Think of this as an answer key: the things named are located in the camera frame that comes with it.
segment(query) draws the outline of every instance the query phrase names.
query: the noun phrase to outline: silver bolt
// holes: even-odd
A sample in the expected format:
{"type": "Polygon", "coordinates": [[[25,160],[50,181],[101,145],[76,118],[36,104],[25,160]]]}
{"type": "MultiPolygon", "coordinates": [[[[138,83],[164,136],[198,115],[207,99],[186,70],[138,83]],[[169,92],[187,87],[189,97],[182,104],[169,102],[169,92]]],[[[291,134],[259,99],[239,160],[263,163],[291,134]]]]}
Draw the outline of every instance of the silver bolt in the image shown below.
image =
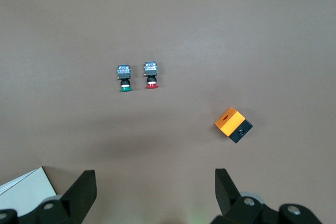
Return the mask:
{"type": "Polygon", "coordinates": [[[44,210],[48,210],[48,209],[53,208],[53,207],[54,207],[54,204],[53,204],[53,203],[48,203],[48,204],[45,204],[45,205],[43,206],[43,209],[44,209],[44,210]]]}
{"type": "Polygon", "coordinates": [[[296,206],[289,206],[289,207],[287,207],[287,210],[294,215],[300,215],[301,214],[299,208],[297,208],[296,206]]]}
{"type": "Polygon", "coordinates": [[[254,206],[254,201],[251,198],[245,198],[244,203],[249,205],[249,206],[254,206]]]}
{"type": "Polygon", "coordinates": [[[0,214],[0,220],[5,219],[6,217],[7,217],[7,213],[2,212],[2,213],[0,214]]]}

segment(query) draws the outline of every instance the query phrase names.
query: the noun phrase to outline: small electronic component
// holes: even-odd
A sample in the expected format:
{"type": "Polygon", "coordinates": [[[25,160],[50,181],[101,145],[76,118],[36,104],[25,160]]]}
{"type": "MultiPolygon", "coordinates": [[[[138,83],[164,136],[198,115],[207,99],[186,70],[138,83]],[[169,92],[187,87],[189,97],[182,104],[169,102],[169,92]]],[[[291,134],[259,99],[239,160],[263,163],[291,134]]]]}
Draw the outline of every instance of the small electronic component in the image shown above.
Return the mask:
{"type": "Polygon", "coordinates": [[[130,67],[130,65],[119,65],[118,68],[117,68],[117,72],[118,72],[118,79],[121,80],[120,91],[121,92],[132,91],[131,82],[129,80],[131,78],[131,67],[130,67]]]}
{"type": "Polygon", "coordinates": [[[147,89],[156,89],[159,86],[156,84],[156,75],[158,73],[158,65],[156,61],[145,62],[145,76],[147,76],[147,89]]]}
{"type": "Polygon", "coordinates": [[[225,111],[215,124],[235,143],[238,143],[238,141],[253,127],[242,114],[233,108],[229,108],[225,111]]]}

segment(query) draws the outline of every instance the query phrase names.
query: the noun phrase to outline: gray floor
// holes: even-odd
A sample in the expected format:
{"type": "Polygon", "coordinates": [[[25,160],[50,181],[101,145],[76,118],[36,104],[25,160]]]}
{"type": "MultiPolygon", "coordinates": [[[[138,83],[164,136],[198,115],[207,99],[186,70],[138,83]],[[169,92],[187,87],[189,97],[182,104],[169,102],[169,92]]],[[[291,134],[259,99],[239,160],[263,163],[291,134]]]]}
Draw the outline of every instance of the gray floor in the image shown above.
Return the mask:
{"type": "Polygon", "coordinates": [[[46,166],[63,193],[95,169],[84,223],[208,224],[227,168],[335,223],[335,31],[336,0],[0,0],[0,183],[46,166]],[[228,107],[254,125],[238,144],[228,107]]]}

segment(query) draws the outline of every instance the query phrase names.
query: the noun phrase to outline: screw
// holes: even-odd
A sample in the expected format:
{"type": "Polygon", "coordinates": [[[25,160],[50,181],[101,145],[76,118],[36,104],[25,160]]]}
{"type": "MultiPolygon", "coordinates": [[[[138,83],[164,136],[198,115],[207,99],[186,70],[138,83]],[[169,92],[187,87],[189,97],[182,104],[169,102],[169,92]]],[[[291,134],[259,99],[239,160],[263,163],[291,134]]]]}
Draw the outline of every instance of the screw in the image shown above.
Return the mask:
{"type": "Polygon", "coordinates": [[[299,208],[297,208],[296,206],[289,206],[287,207],[288,211],[291,212],[294,215],[300,215],[301,212],[299,210],[299,208]]]}
{"type": "Polygon", "coordinates": [[[238,134],[239,134],[239,135],[243,135],[244,133],[245,133],[244,129],[239,129],[239,130],[238,130],[238,134]]]}
{"type": "Polygon", "coordinates": [[[45,205],[43,206],[43,209],[44,209],[44,210],[48,210],[48,209],[53,208],[53,207],[54,207],[54,204],[53,204],[53,203],[48,203],[48,204],[45,204],[45,205]]]}
{"type": "Polygon", "coordinates": [[[2,213],[0,214],[0,220],[5,219],[6,217],[7,217],[7,213],[2,212],[2,213]]]}
{"type": "Polygon", "coordinates": [[[244,203],[249,205],[249,206],[254,206],[254,201],[251,198],[245,198],[244,203]]]}

